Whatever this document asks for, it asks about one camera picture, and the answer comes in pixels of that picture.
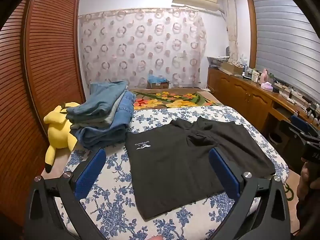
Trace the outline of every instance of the white logo on shirt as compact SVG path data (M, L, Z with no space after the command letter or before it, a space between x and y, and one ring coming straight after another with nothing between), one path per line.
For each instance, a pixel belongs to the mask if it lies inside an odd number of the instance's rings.
M135 144L136 146L140 146L140 147L137 148L137 150L138 150L138 149L143 149L143 148L146 148L146 147L150 147L151 145L148 145L148 144L147 144L148 142L149 142L149 141L142 142L142 143L136 143L136 144Z

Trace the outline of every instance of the wardrobe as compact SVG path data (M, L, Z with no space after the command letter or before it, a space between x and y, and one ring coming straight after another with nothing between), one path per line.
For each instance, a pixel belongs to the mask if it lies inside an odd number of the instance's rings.
M43 117L85 101L77 51L79 0L23 0L0 30L0 213L23 225L49 146Z

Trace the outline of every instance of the gray zebra blind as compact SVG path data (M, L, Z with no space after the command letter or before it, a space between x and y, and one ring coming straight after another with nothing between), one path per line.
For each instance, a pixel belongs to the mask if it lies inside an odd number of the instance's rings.
M253 0L256 68L320 101L320 40L293 0Z

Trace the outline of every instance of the pikachu plush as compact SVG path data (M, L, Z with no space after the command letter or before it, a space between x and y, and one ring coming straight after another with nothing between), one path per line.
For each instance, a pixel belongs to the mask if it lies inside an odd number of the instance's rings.
M67 108L74 106L79 106L79 104L71 102L57 106L43 119L44 123L49 124L48 139L50 145L45 154L44 166L47 173L52 169L56 149L68 147L72 151L76 145L77 139L70 133L72 123L66 119Z

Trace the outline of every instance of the wooden desk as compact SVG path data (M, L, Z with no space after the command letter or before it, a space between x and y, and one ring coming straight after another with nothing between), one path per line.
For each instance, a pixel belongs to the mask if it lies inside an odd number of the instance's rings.
M221 103L234 108L260 132L266 128L269 114L277 120L289 121L296 110L300 112L300 118L316 125L299 105L290 103L279 93L263 90L260 84L251 80L230 76L209 67L207 84Z

